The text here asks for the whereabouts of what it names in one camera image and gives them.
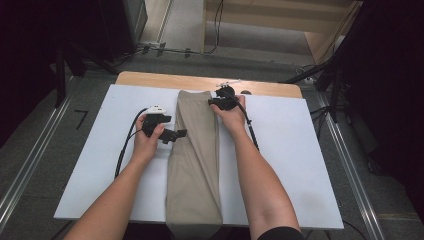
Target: person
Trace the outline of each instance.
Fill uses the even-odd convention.
[[[245,97],[237,96],[245,108]],[[293,205],[272,167],[259,153],[245,130],[245,117],[236,107],[221,111],[211,105],[231,134],[236,148],[240,188],[246,207],[251,239],[303,239]],[[145,115],[136,122],[141,129]],[[143,131],[135,135],[128,165],[97,198],[65,236],[65,239],[122,239],[140,177],[154,157],[164,125],[150,138]]]

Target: shirt sleeve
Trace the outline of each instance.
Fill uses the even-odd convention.
[[[258,240],[304,240],[304,238],[294,228],[276,227],[264,232]]]

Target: pant leg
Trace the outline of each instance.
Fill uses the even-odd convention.
[[[168,161],[166,223],[176,239],[207,239],[222,225],[217,117],[210,92],[178,95],[176,129],[187,129]]]

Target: forearm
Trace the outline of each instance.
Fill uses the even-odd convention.
[[[122,239],[145,166],[130,161],[65,239]]]
[[[264,228],[291,226],[299,230],[291,201],[272,167],[244,129],[233,131],[232,136],[252,239],[258,238]]]

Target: white table top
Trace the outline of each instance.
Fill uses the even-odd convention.
[[[174,129],[179,90],[111,85],[84,149],[55,213],[55,218],[78,219],[113,181],[128,129],[140,109],[159,104],[167,109]],[[327,169],[304,99],[246,96],[247,113],[267,159],[289,194],[303,228],[341,229]],[[234,143],[220,123],[219,190],[225,225],[247,225],[237,176]],[[122,162],[129,161],[129,141]],[[167,159],[172,143],[159,143],[145,170],[130,220],[165,222]]]

